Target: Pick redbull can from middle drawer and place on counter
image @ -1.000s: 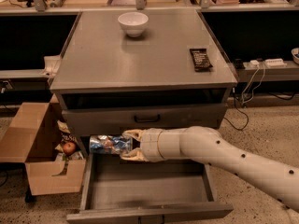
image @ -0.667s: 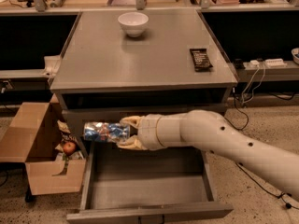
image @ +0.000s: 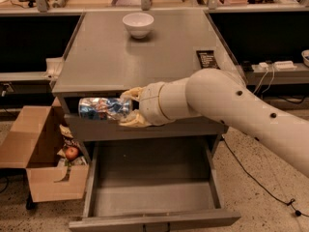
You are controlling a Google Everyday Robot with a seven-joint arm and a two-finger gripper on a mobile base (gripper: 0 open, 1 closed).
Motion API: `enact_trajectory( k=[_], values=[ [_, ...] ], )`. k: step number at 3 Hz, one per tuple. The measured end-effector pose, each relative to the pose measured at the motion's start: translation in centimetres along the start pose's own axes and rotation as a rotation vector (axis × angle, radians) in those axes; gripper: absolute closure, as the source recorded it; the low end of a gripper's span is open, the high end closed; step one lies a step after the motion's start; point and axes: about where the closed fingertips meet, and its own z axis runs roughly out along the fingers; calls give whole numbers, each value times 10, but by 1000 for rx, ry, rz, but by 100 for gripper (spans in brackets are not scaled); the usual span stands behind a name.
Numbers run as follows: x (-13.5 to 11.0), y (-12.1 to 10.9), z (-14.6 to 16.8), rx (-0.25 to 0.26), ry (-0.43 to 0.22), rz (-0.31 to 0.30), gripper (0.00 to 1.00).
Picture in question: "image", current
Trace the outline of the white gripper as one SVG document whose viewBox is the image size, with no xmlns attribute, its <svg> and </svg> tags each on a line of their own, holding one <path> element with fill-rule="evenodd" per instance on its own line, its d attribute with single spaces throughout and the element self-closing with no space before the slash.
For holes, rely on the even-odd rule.
<svg viewBox="0 0 309 232">
<path fill-rule="evenodd" d="M 134 87 L 124 91 L 120 98 L 122 100 L 139 101 L 139 110 L 131 111 L 125 119 L 119 122 L 120 126 L 129 128 L 145 128 L 151 126 L 162 126 L 174 122 L 164 113 L 161 101 L 167 101 L 165 94 L 171 95 L 168 90 L 169 83 L 151 83 L 146 87 Z"/>
</svg>

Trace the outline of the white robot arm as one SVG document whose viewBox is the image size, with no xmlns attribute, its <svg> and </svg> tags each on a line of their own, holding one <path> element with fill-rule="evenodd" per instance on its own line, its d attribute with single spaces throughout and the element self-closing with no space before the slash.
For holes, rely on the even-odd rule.
<svg viewBox="0 0 309 232">
<path fill-rule="evenodd" d="M 204 116 L 251 136 L 309 176 L 309 121 L 260 100 L 229 72 L 201 69 L 188 78 L 129 89 L 121 98 L 139 103 L 123 122 L 125 127 Z"/>
</svg>

